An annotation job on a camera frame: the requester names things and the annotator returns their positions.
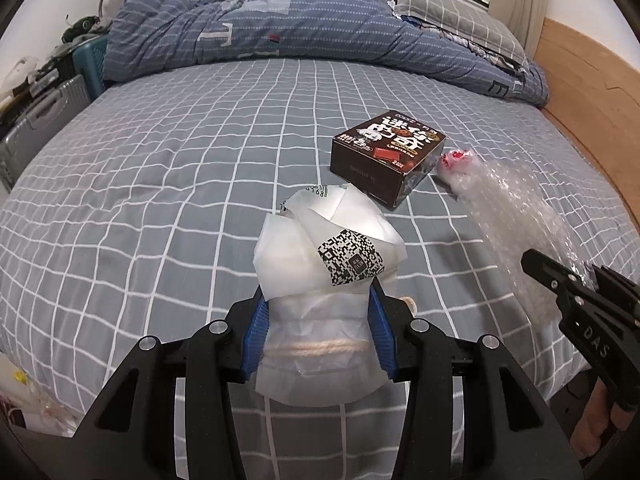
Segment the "white wall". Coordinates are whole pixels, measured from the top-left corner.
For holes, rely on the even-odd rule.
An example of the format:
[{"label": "white wall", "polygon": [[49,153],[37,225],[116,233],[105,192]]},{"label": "white wall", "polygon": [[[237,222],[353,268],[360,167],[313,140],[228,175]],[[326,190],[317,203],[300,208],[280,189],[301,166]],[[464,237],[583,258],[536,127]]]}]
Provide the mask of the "white wall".
[{"label": "white wall", "polygon": [[0,83],[23,56],[44,60],[60,43],[67,28],[65,16],[74,23],[98,14],[99,0],[25,0],[0,38]]},{"label": "white wall", "polygon": [[613,0],[549,0],[546,15],[593,38],[640,70],[640,44]]}]

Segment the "wrapped package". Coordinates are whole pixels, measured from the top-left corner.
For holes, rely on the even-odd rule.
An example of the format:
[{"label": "wrapped package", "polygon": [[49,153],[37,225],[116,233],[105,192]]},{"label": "wrapped package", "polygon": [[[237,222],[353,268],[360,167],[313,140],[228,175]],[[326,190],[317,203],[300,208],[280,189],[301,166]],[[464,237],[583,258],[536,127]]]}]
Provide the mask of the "wrapped package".
[{"label": "wrapped package", "polygon": [[524,251],[533,248],[545,253],[593,288],[570,227],[543,199],[529,168],[498,160],[485,162],[473,151],[453,150],[440,158],[438,176],[480,226],[498,268],[537,330],[559,320],[561,313],[556,295],[523,272],[520,259]]},{"label": "wrapped package", "polygon": [[291,406],[360,399],[388,380],[367,323],[377,276],[396,293],[404,242],[351,184],[314,186],[268,214],[254,266],[269,302],[258,393]]}]

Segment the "metal screw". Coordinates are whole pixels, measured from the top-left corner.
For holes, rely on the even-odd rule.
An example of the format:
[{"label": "metal screw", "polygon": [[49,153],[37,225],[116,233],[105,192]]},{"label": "metal screw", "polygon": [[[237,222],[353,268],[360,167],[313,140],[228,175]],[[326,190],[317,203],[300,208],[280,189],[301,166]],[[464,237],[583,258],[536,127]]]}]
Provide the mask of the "metal screw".
[{"label": "metal screw", "polygon": [[495,335],[486,335],[482,338],[482,344],[494,350],[500,346],[500,340]]},{"label": "metal screw", "polygon": [[156,346],[156,338],[147,336],[140,340],[138,346],[141,350],[151,350],[154,346]]},{"label": "metal screw", "polygon": [[209,325],[209,332],[211,332],[212,334],[223,334],[228,328],[229,325],[226,324],[225,321],[219,319]]},{"label": "metal screw", "polygon": [[425,319],[417,317],[411,322],[410,327],[411,330],[414,330],[416,332],[427,332],[427,330],[429,329],[429,322]]}]

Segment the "wooden headboard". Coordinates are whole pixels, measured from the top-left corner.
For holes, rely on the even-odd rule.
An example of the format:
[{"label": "wooden headboard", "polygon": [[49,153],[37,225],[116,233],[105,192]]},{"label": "wooden headboard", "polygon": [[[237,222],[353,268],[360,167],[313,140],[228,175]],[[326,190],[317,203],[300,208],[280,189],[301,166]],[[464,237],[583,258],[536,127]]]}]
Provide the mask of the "wooden headboard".
[{"label": "wooden headboard", "polygon": [[638,227],[640,72],[548,18],[534,59],[551,92],[543,113],[616,187]]}]

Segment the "pillowcase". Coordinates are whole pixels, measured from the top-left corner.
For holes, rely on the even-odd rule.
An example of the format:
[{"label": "pillowcase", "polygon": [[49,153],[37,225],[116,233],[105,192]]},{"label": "pillowcase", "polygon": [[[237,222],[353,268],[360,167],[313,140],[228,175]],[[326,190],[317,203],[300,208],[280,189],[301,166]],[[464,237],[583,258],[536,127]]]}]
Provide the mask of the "pillowcase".
[{"label": "pillowcase", "polygon": [[397,0],[395,12],[466,38],[527,68],[527,56],[507,26],[465,0]]}]

